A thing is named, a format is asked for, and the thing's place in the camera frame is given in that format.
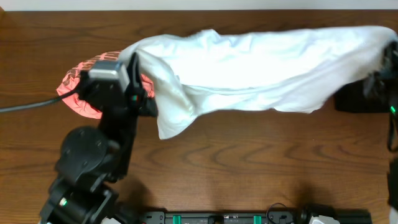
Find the white t-shirt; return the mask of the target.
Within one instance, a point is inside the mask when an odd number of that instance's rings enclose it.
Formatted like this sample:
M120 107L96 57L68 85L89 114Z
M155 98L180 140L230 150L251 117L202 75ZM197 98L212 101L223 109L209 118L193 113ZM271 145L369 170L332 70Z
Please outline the white t-shirt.
M188 37L157 35L119 54L154 84L159 137L170 139L218 110L311 113L342 86L380 69L397 39L382 26Z

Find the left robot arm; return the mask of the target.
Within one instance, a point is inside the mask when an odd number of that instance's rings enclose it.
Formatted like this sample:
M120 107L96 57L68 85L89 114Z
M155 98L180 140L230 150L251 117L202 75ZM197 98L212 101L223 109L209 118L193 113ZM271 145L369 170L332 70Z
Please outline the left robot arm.
M140 116L156 117L157 106L147 96L139 57L128 63L99 60L81 72L75 88L79 99L100 110L98 127L70 131L55 165L57 178L40 211L41 223L139 223L139 216L117 202L107 183L127 175Z

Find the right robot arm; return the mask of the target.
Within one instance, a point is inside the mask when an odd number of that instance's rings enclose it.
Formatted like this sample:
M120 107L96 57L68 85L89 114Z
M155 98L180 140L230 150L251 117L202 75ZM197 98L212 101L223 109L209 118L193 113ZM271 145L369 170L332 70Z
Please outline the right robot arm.
M382 68L369 74L364 81L364 96L380 101L388 107L389 129L387 149L397 154L397 42L391 42L385 49ZM387 173L390 206L389 222L397 224L397 158L389 163Z

